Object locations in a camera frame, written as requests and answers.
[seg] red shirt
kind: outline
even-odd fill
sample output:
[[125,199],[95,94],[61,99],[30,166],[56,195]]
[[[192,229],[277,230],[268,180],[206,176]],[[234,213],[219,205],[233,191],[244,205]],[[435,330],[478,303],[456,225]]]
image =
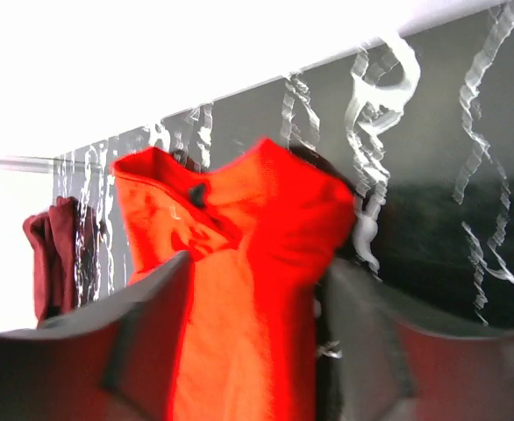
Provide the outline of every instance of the red shirt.
[[179,250],[195,260],[176,389],[163,397],[172,419],[312,421],[313,286],[354,220],[345,184],[269,139],[205,174],[154,147],[113,169],[130,282]]

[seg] dark red cloth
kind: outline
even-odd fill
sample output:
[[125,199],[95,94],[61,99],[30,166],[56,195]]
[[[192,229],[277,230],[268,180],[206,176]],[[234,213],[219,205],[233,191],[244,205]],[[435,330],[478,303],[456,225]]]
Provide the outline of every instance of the dark red cloth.
[[154,147],[113,168],[130,282],[195,260],[171,419],[313,421],[313,289],[354,221],[348,187],[269,139],[205,174]]
[[48,211],[23,223],[34,251],[35,316],[39,322],[75,307],[76,206],[73,197],[57,197]]

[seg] marble table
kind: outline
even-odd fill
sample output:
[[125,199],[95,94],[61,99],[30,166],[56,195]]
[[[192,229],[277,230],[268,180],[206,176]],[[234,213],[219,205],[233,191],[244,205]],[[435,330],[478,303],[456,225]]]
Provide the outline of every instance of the marble table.
[[[361,221],[377,215],[370,260],[384,282],[514,327],[514,2],[383,41],[62,155],[54,196],[77,197],[103,221],[76,271],[81,303],[132,272],[117,157],[180,147],[213,169],[268,136],[316,148],[365,195]],[[360,234],[357,250],[368,245]]]

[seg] maroon towel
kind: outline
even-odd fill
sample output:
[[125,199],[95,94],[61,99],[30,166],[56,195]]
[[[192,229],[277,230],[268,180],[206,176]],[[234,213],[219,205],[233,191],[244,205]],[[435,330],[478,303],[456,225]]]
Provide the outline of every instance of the maroon towel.
[[35,316],[39,322],[75,307],[77,204],[73,197],[57,197],[55,206],[23,223],[34,251]]

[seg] black marble surface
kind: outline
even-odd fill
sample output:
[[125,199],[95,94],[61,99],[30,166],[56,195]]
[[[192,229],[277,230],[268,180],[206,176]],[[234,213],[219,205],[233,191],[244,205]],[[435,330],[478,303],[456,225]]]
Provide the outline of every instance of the black marble surface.
[[[389,179],[372,244],[384,282],[466,318],[504,327],[514,326],[514,3],[509,7],[405,38],[420,66],[420,81],[399,123],[379,136],[385,150],[380,163]],[[386,44],[361,53],[369,61],[365,79],[376,82],[380,76],[377,86],[396,86],[410,73],[397,55]],[[119,156],[148,145],[180,147],[202,165],[219,168],[261,136],[284,145],[291,137],[316,147],[360,185],[346,130],[346,109],[356,96],[351,76],[356,60],[355,54],[63,155],[54,194],[76,196],[105,225],[91,259],[76,271],[82,303],[124,287],[132,272],[109,169]],[[470,70],[474,63],[479,65]],[[480,94],[467,101],[466,80],[478,75],[481,84],[473,86]],[[381,107],[380,115],[390,115],[389,109]],[[466,126],[469,116],[473,133]],[[368,110],[361,121],[368,121]],[[354,129],[376,156],[366,132]],[[485,141],[489,157],[479,146]],[[101,169],[74,171],[76,161]],[[466,168],[474,173],[464,191]],[[375,183],[368,184],[374,191]]]

